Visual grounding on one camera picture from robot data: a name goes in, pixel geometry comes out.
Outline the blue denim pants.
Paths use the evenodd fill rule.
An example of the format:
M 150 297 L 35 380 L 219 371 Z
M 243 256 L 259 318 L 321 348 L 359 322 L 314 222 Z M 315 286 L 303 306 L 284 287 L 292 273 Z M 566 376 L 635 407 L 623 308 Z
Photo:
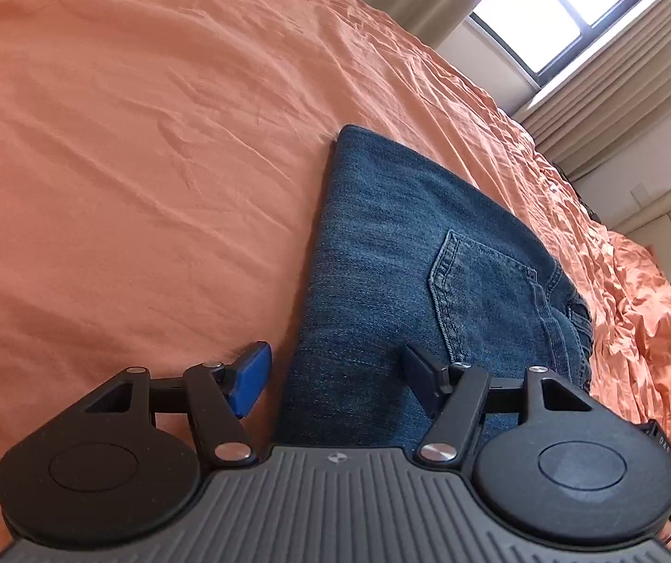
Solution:
M 334 147 L 300 340 L 274 438 L 412 449 L 430 421 L 405 344 L 498 378 L 591 381 L 591 318 L 523 222 L 409 147 L 346 126 Z

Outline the orange bed sheet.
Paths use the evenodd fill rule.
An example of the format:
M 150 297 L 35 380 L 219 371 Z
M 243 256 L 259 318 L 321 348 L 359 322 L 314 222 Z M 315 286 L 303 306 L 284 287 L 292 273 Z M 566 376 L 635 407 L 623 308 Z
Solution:
M 255 339 L 287 375 L 345 125 L 435 160 L 545 244 L 594 394 L 671 439 L 671 283 L 493 98 L 361 0 L 0 0 L 0 459 L 123 367 Z M 0 513 L 0 550 L 10 543 Z

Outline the beige curtain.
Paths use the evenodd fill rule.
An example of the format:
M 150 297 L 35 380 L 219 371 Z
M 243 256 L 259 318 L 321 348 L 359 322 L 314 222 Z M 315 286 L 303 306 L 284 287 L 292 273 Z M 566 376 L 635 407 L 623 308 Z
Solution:
M 364 1 L 436 47 L 482 0 Z M 514 117 L 568 177 L 585 177 L 671 112 L 671 0 L 639 1 L 548 84 L 532 82 Z

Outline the window with dark frame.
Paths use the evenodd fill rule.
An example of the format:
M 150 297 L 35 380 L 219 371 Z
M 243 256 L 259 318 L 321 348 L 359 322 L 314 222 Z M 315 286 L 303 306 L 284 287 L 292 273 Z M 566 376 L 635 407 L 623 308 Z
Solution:
M 482 0 L 470 19 L 544 86 L 639 1 Z

